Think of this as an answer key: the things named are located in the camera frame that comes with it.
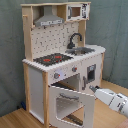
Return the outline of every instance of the door handle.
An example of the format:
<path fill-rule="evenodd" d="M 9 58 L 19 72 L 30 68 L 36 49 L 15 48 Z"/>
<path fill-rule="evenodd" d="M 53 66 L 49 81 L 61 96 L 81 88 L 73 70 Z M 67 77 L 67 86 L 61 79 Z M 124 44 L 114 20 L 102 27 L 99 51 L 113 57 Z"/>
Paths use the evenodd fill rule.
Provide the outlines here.
<path fill-rule="evenodd" d="M 64 93 L 60 93 L 60 96 L 64 97 L 64 98 L 67 98 L 67 99 L 73 99 L 73 100 L 79 100 L 79 97 L 76 97 L 76 96 L 67 96 L 65 95 Z"/>
<path fill-rule="evenodd" d="M 86 88 L 86 78 L 85 78 L 85 76 L 83 77 L 83 80 L 84 80 L 84 87 L 82 87 L 82 90 L 85 90 L 85 88 Z"/>
<path fill-rule="evenodd" d="M 72 17 L 72 7 L 68 6 L 68 10 L 70 11 L 70 15 L 68 16 L 68 19 L 71 19 L 71 17 Z"/>

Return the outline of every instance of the wall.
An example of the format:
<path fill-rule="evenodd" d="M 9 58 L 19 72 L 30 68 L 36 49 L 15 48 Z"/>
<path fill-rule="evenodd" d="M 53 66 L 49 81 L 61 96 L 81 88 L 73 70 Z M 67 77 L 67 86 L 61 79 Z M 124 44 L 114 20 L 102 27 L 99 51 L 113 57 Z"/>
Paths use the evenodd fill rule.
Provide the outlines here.
<path fill-rule="evenodd" d="M 86 43 L 106 48 L 103 78 L 128 88 L 128 1 L 90 1 Z M 0 116 L 14 111 L 25 100 L 22 66 L 25 55 L 20 4 L 42 2 L 67 0 L 0 1 Z"/>

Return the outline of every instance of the sink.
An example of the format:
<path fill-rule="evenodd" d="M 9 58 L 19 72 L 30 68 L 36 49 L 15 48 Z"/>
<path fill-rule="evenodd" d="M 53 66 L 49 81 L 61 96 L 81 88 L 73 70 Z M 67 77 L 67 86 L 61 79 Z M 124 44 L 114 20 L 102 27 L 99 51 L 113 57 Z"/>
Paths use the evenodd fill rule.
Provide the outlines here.
<path fill-rule="evenodd" d="M 88 53 L 94 52 L 94 51 L 95 50 L 91 49 L 91 48 L 78 47 L 78 48 L 68 49 L 65 51 L 65 53 L 72 54 L 75 56 L 80 56 L 80 55 L 85 55 L 85 54 L 88 54 Z"/>

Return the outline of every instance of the knob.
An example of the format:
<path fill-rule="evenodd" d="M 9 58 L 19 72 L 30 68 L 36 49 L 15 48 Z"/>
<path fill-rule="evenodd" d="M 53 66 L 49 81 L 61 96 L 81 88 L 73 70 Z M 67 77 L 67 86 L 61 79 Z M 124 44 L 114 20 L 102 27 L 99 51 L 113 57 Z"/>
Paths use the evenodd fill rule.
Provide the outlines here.
<path fill-rule="evenodd" d="M 55 78 L 55 79 L 58 79 L 59 77 L 60 77 L 60 74 L 58 74 L 58 73 L 55 73 L 55 74 L 54 74 L 54 78 Z"/>
<path fill-rule="evenodd" d="M 73 71 L 73 72 L 76 72 L 76 70 L 77 70 L 76 67 L 73 67 L 73 68 L 72 68 L 72 71 Z"/>

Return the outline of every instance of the floor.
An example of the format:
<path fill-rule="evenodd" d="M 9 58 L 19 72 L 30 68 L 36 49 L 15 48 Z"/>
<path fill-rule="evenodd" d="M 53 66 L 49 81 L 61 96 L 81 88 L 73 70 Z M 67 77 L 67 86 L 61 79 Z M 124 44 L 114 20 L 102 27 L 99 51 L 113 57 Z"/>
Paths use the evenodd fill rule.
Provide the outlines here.
<path fill-rule="evenodd" d="M 102 81 L 102 88 L 109 88 L 116 93 L 122 92 L 123 94 L 128 95 L 128 89 L 106 81 Z M 82 111 L 83 109 L 75 112 L 74 115 L 81 118 Z M 115 128 L 125 120 L 126 117 L 110 110 L 107 105 L 103 104 L 99 100 L 96 100 L 93 128 Z M 19 109 L 1 117 L 0 128 L 44 128 L 44 126 L 31 114 L 27 113 L 23 109 Z"/>

